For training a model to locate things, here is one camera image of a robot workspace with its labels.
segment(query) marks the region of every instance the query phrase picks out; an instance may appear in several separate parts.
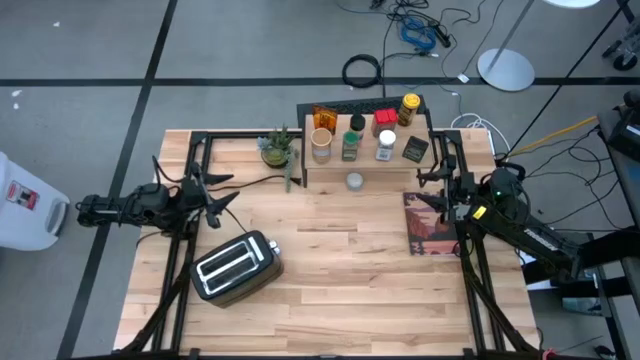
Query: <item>white trash can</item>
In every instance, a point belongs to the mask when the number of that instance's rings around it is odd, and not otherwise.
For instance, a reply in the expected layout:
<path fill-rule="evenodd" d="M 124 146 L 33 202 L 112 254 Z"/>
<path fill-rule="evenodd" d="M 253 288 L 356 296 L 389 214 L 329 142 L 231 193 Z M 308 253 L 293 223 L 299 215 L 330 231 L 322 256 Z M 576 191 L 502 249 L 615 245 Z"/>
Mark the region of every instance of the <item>white trash can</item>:
<path fill-rule="evenodd" d="M 58 240 L 69 198 L 0 152 L 0 246 L 42 250 Z"/>

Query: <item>wooden table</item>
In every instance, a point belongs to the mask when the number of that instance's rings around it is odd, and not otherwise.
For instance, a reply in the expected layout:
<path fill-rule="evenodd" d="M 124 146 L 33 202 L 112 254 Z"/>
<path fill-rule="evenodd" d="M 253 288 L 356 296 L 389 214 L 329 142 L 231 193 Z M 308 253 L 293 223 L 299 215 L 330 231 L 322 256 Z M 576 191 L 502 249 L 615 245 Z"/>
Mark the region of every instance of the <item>wooden table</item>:
<path fill-rule="evenodd" d="M 462 133 L 469 171 L 490 172 L 485 130 Z M 165 134 L 159 160 L 170 177 L 183 172 L 189 136 L 189 130 Z M 228 184 L 278 173 L 262 163 L 255 140 L 216 140 L 211 159 L 211 173 L 235 175 Z M 300 176 L 299 167 L 295 172 Z M 418 185 L 415 178 L 392 185 L 351 193 L 342 181 L 310 181 L 307 189 L 294 185 L 287 194 L 282 179 L 273 179 L 242 189 L 229 208 L 245 227 L 278 242 L 284 274 L 227 309 L 202 301 L 191 289 L 181 352 L 198 347 L 203 354 L 231 355 L 437 355 L 473 348 L 460 260 L 409 255 L 400 192 Z M 430 183 L 423 190 L 441 186 Z M 201 222 L 196 258 L 241 234 L 227 214 L 221 222 L 218 230 Z M 145 228 L 142 235 L 154 230 Z M 498 304 L 537 346 L 518 257 L 494 238 L 487 237 L 485 247 Z M 168 249 L 169 241 L 159 235 L 140 244 L 114 348 L 131 341 L 155 309 Z M 491 348 L 488 316 L 482 306 L 481 311 Z M 168 319 L 165 348 L 173 311 Z"/>

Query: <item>red lid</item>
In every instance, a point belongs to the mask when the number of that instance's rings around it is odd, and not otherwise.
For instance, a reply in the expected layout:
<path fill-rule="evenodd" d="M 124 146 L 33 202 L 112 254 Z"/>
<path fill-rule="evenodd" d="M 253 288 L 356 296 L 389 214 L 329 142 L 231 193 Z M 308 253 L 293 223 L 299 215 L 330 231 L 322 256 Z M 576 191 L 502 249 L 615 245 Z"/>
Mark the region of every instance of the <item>red lid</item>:
<path fill-rule="evenodd" d="M 396 109 L 393 108 L 376 110 L 373 113 L 373 116 L 378 124 L 394 123 L 398 121 L 398 114 L 396 113 Z"/>

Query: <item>potted plant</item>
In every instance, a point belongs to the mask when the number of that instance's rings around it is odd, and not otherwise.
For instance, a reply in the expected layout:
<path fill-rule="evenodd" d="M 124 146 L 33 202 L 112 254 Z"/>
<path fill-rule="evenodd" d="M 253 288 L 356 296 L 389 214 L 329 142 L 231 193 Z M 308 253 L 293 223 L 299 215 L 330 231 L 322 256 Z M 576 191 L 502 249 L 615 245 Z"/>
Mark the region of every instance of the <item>potted plant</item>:
<path fill-rule="evenodd" d="M 258 149 L 267 166 L 272 169 L 284 168 L 284 180 L 287 192 L 291 189 L 291 174 L 300 152 L 291 146 L 293 136 L 287 133 L 287 126 L 282 130 L 274 129 L 266 138 L 258 138 Z"/>

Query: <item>yellow jar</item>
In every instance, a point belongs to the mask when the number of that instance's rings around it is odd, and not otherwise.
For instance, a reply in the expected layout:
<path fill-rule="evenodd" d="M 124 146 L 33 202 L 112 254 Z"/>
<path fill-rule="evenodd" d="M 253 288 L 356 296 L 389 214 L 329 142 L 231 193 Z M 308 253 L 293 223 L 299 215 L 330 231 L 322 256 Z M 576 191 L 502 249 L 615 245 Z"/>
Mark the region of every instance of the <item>yellow jar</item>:
<path fill-rule="evenodd" d="M 402 98 L 402 106 L 398 110 L 398 125 L 409 126 L 413 122 L 413 117 L 418 112 L 420 106 L 420 96 L 407 94 Z"/>

